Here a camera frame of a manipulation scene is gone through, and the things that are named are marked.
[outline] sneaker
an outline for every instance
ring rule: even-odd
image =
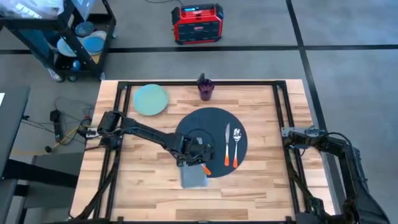
[[[53,81],[58,83],[63,82],[63,78],[60,75],[58,75],[54,70],[52,70],[51,68],[48,68],[47,70],[49,71],[49,74]]]

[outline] purple cup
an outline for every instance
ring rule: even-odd
[[[200,99],[203,101],[208,101],[211,98],[211,94],[214,90],[214,83],[209,80],[205,79],[198,84]]]

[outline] teal plate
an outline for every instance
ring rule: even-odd
[[[166,108],[167,103],[169,103],[169,96],[161,86],[149,84],[135,92],[132,103],[138,113],[152,116]]]

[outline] orange handle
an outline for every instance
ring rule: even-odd
[[[234,158],[234,164],[233,164],[233,167],[234,167],[234,168],[238,168],[238,160],[237,160],[237,158],[236,158],[236,157]]]
[[[202,164],[201,166],[203,167],[203,170],[205,170],[205,174],[206,174],[206,175],[211,175],[210,170],[207,169],[207,167],[206,167],[205,165]]]
[[[225,155],[225,162],[224,162],[225,166],[229,166],[229,156]]]

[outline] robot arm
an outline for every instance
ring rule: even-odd
[[[345,141],[330,137],[332,134],[342,136]],[[387,215],[369,193],[360,162],[359,151],[352,146],[345,136],[340,133],[309,136],[305,133],[290,131],[288,137],[284,139],[284,145],[312,146],[320,152],[327,152],[337,156],[345,187],[346,200],[343,204],[343,214],[329,215],[323,209],[322,200],[313,197],[304,185],[298,183],[303,190],[304,196],[311,203],[312,211],[310,213],[297,214],[297,223],[390,223]],[[296,182],[300,182],[297,176],[293,178]]]
[[[199,144],[195,138],[178,133],[163,133],[162,131],[148,127],[136,120],[125,117],[117,111],[104,113],[97,129],[98,134],[105,139],[119,139],[123,134],[133,134],[140,138],[161,145],[177,161],[179,167],[186,163],[188,166],[202,164],[213,156],[213,148],[209,145]]]

